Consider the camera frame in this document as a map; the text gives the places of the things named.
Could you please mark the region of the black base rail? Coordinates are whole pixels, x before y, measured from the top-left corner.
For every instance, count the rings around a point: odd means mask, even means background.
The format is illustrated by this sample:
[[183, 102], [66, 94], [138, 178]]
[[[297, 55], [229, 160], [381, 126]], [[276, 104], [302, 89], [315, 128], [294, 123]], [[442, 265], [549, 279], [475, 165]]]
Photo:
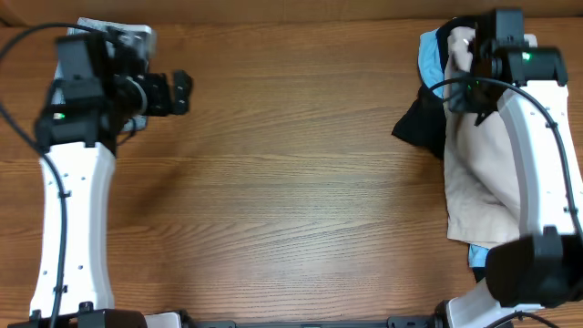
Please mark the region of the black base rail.
[[275, 322], [235, 323], [234, 321], [184, 320], [184, 328], [444, 328], [446, 324], [434, 315], [391, 316], [381, 321], [324, 321], [324, 322]]

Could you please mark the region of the light blue shirt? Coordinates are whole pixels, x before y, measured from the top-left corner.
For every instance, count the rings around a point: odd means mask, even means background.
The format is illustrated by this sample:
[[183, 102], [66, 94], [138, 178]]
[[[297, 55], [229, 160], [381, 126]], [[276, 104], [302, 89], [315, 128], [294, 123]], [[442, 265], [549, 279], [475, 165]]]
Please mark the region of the light blue shirt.
[[[448, 32], [440, 29], [420, 36], [417, 65], [424, 87], [432, 87], [451, 76], [449, 36]], [[469, 267], [482, 270], [486, 267], [486, 256], [491, 245], [479, 235], [479, 224], [494, 212], [494, 208], [486, 204], [493, 196], [462, 161], [461, 149], [455, 145], [461, 135], [454, 131], [459, 117], [446, 108], [443, 100], [448, 96], [446, 87], [439, 87], [430, 95], [436, 101], [435, 113], [445, 120], [445, 126], [439, 129], [445, 139], [438, 143], [440, 149], [437, 153], [444, 157], [445, 165], [447, 238], [466, 242]]]

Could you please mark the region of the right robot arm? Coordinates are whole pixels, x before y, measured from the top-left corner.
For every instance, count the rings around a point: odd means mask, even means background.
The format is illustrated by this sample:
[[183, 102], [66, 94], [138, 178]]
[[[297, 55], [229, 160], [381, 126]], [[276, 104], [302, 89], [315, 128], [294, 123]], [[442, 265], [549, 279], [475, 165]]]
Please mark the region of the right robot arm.
[[502, 118], [517, 174], [519, 236], [487, 254], [472, 291], [437, 308], [442, 327], [498, 327], [582, 298], [582, 178], [563, 57], [526, 38], [518, 8], [477, 16], [474, 29], [453, 54], [457, 71], [443, 82], [445, 102], [477, 123]]

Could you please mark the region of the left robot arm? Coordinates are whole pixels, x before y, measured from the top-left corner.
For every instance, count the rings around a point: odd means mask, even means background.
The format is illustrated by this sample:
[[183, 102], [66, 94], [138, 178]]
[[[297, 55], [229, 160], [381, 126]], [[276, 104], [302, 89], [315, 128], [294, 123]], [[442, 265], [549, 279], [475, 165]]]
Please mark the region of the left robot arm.
[[183, 115], [191, 77], [148, 69], [148, 26], [74, 26], [56, 41], [58, 67], [34, 126], [44, 186], [39, 275], [30, 327], [184, 327], [181, 311], [115, 306], [107, 270], [107, 203], [118, 145], [138, 118]]

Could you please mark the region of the black garment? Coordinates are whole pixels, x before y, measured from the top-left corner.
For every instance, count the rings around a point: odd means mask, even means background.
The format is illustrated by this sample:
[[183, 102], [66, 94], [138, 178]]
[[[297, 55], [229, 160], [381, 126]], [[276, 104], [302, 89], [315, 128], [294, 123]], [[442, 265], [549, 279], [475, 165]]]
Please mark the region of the black garment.
[[453, 18], [443, 26], [420, 35], [417, 68], [421, 86], [417, 98], [395, 124], [392, 135], [400, 140], [423, 148], [436, 158], [444, 158], [446, 118], [444, 88], [429, 88], [445, 80], [445, 67], [449, 58], [447, 38], [456, 27], [474, 27], [475, 15]]

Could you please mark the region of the beige khaki shorts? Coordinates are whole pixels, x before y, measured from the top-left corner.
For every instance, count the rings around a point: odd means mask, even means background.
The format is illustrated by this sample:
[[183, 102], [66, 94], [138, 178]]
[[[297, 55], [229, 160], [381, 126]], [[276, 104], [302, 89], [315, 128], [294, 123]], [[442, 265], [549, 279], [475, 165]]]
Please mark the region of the beige khaki shorts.
[[[448, 37], [451, 76], [472, 73], [476, 32], [456, 27]], [[442, 87], [456, 82], [449, 77]], [[491, 248], [554, 230], [582, 236], [582, 178], [568, 124], [568, 88], [553, 77], [525, 85], [494, 81], [497, 111], [478, 127], [477, 114], [459, 117], [454, 131], [462, 161], [493, 196], [479, 235]]]

